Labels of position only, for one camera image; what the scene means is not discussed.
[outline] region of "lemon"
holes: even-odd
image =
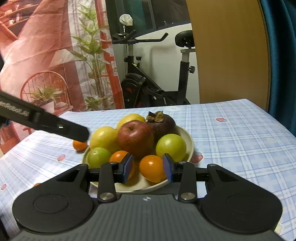
[[[123,117],[117,124],[116,130],[119,131],[119,129],[125,124],[133,120],[138,120],[141,122],[146,122],[145,118],[139,114],[129,114]]]
[[[103,163],[109,162],[111,153],[101,147],[96,147],[89,151],[86,156],[89,168],[99,168]]]
[[[156,155],[161,158],[165,153],[168,153],[175,162],[179,162],[186,155],[186,143],[176,134],[167,134],[159,139],[155,151]]]
[[[89,147],[91,150],[96,147],[102,147],[113,154],[119,150],[117,131],[110,126],[103,126],[97,129],[91,136]]]

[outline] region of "teal curtain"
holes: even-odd
[[[270,50],[268,113],[296,136],[296,3],[291,0],[260,2]]]
[[[126,14],[133,18],[133,27],[138,32],[146,30],[145,16],[142,0],[125,0],[124,9]]]

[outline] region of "orange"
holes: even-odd
[[[128,154],[127,151],[117,151],[112,154],[109,161],[121,162],[122,159]]]
[[[74,140],[73,147],[76,151],[83,151],[88,147],[88,145],[86,142],[80,142],[80,141]]]
[[[159,183],[166,179],[163,160],[159,156],[148,155],[143,157],[139,169],[143,177],[150,182]]]
[[[110,157],[109,162],[112,162],[112,161],[121,162],[122,159],[126,156],[126,154],[128,154],[128,152],[123,151],[123,150],[114,152],[112,154],[112,156]],[[131,179],[134,176],[135,169],[136,169],[136,166],[135,166],[135,163],[133,162],[133,165],[131,167],[131,172],[130,172],[130,175],[128,176],[128,179]]]

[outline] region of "apple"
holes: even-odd
[[[153,148],[153,130],[147,123],[132,120],[119,129],[117,142],[121,150],[127,151],[136,158],[142,158],[150,154]]]

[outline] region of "window curtain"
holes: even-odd
[[[296,136],[296,2],[260,0],[260,3],[270,50],[268,113]]]

